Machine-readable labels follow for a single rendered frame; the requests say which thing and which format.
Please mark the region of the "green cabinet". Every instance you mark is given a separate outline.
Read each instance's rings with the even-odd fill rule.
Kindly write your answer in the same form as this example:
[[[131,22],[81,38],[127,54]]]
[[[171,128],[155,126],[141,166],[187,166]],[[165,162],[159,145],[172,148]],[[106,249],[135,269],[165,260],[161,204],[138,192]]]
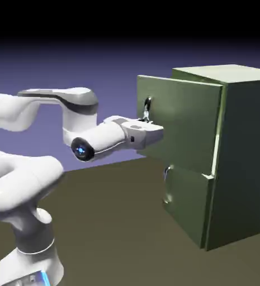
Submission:
[[[260,68],[174,68],[172,77],[223,86],[216,175],[205,249],[260,234]]]

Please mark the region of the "dark curved metal handle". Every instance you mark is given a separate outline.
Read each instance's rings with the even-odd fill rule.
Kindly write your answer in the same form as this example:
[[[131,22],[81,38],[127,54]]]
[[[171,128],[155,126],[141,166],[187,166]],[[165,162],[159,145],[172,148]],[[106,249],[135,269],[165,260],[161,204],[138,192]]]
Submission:
[[[139,118],[138,121],[151,123],[151,120],[149,118],[151,103],[152,103],[152,97],[147,97],[144,102],[143,116],[142,118]]]

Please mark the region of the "small green cabinet door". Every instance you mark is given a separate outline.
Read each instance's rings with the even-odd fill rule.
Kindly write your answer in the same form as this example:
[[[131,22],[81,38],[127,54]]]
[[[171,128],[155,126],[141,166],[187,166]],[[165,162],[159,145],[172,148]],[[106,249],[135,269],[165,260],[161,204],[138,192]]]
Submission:
[[[201,249],[205,247],[209,211],[214,184],[213,175],[205,175],[174,166],[168,174],[172,201],[165,210],[189,238]]]

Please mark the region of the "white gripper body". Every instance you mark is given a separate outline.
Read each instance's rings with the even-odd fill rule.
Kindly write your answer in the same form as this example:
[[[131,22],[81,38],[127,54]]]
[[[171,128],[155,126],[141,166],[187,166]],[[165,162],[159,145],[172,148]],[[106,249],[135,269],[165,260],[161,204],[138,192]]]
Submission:
[[[163,127],[143,121],[127,121],[121,124],[126,132],[126,144],[136,150],[142,150],[163,138]]]

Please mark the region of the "large green cabinet door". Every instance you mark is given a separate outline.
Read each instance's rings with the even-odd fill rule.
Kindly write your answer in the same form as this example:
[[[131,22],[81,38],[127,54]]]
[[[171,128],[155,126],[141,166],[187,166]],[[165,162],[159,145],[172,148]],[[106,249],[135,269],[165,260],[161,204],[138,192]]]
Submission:
[[[180,168],[211,174],[222,85],[140,75],[137,113],[152,98],[149,118],[163,126],[163,139],[139,153]]]

